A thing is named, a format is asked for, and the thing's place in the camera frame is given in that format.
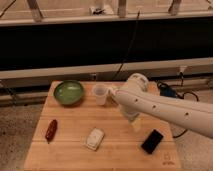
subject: red sausage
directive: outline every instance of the red sausage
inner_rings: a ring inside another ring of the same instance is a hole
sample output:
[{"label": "red sausage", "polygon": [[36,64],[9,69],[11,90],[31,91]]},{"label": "red sausage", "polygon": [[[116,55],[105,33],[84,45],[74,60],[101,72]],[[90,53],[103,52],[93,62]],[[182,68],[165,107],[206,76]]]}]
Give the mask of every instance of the red sausage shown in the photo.
[{"label": "red sausage", "polygon": [[45,136],[48,143],[53,140],[56,130],[57,130],[57,125],[58,125],[57,120],[53,120],[50,123],[50,125],[47,129],[47,132],[46,132],[46,136]]}]

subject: smartphone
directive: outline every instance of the smartphone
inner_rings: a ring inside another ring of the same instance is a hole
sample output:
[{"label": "smartphone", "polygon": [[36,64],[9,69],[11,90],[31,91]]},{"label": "smartphone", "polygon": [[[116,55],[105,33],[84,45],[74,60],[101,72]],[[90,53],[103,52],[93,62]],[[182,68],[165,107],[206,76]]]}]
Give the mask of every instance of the smartphone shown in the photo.
[{"label": "smartphone", "polygon": [[152,154],[162,139],[163,135],[154,129],[145,142],[141,145],[141,148],[148,154]]}]

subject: white cup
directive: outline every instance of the white cup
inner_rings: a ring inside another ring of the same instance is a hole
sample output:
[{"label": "white cup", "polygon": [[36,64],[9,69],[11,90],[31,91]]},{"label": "white cup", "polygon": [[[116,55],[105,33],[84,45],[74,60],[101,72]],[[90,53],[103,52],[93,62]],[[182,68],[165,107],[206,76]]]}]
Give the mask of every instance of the white cup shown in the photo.
[{"label": "white cup", "polygon": [[96,84],[92,88],[92,94],[95,96],[98,105],[105,105],[108,92],[108,87],[104,84]]}]

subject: wire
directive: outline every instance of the wire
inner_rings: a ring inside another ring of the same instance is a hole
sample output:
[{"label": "wire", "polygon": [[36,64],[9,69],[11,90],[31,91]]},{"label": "wire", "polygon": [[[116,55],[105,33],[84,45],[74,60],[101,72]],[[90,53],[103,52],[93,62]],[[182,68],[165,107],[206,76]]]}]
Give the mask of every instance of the wire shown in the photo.
[{"label": "wire", "polygon": [[10,97],[12,98],[12,103],[14,106],[16,106],[17,101],[18,101],[18,96],[16,95],[16,93],[9,87],[6,86],[6,84],[0,80],[0,85],[2,85],[2,87],[5,89],[5,91],[8,93],[8,95],[10,95]]},{"label": "wire", "polygon": [[[180,73],[180,76],[181,76],[181,84],[180,84],[180,85],[168,85],[168,84],[166,84],[166,83],[164,83],[164,82],[158,81],[158,82],[157,82],[157,87],[158,87],[158,89],[159,89],[159,90],[168,89],[169,91],[172,92],[171,94],[175,95],[175,97],[177,97],[177,98],[179,98],[179,99],[185,99],[185,96],[186,96],[187,94],[191,94],[191,95],[193,95],[193,96],[196,98],[196,101],[199,102],[200,100],[199,100],[198,95],[196,95],[196,94],[195,94],[194,92],[192,92],[192,91],[187,91],[187,92],[184,92],[182,95],[180,95],[180,94],[177,93],[177,91],[175,91],[174,89],[172,89],[172,87],[175,87],[175,86],[181,86],[181,87],[183,86],[183,84],[184,84],[184,75],[183,75],[183,73]],[[180,134],[178,134],[178,135],[173,135],[173,138],[179,138],[179,137],[183,136],[187,131],[188,131],[188,130],[185,129],[182,133],[180,133]]]},{"label": "wire", "polygon": [[136,38],[136,35],[137,35],[137,28],[138,28],[138,21],[139,21],[139,18],[140,18],[140,11],[138,11],[138,15],[137,15],[137,19],[136,19],[136,23],[135,23],[135,29],[134,29],[134,32],[133,32],[133,35],[132,35],[132,39],[129,43],[129,47],[127,49],[127,52],[125,54],[125,57],[123,58],[123,61],[118,69],[118,71],[115,73],[115,75],[111,78],[111,80],[115,80],[115,78],[118,76],[118,74],[121,72],[121,69],[123,68],[124,66],[124,63],[127,61],[129,55],[130,55],[130,52],[132,50],[132,47],[133,47],[133,44],[135,42],[135,38]]},{"label": "wire", "polygon": [[5,12],[16,2],[16,0],[13,0],[10,4],[6,4],[6,6],[3,8],[2,12],[0,12],[0,18],[5,14]]}]

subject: wooden cutting board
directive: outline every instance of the wooden cutting board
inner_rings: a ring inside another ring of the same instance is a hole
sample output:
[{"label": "wooden cutting board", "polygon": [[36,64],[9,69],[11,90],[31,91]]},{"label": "wooden cutting board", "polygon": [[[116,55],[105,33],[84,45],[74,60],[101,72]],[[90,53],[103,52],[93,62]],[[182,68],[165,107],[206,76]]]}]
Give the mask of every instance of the wooden cutting board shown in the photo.
[{"label": "wooden cutting board", "polygon": [[[25,161],[25,171],[181,170],[167,122],[141,114],[141,130],[136,133],[111,99],[105,106],[96,105],[91,93],[95,82],[81,83],[85,96],[80,103],[69,107],[61,106],[54,99],[53,91],[59,82],[52,83]],[[123,83],[106,84],[121,86]],[[158,93],[154,83],[149,85],[149,92]],[[58,130],[53,142],[48,144],[45,133],[53,119],[58,121]],[[94,127],[106,133],[96,152],[84,146]],[[164,139],[154,153],[148,155],[140,145],[153,129],[161,132]]]}]

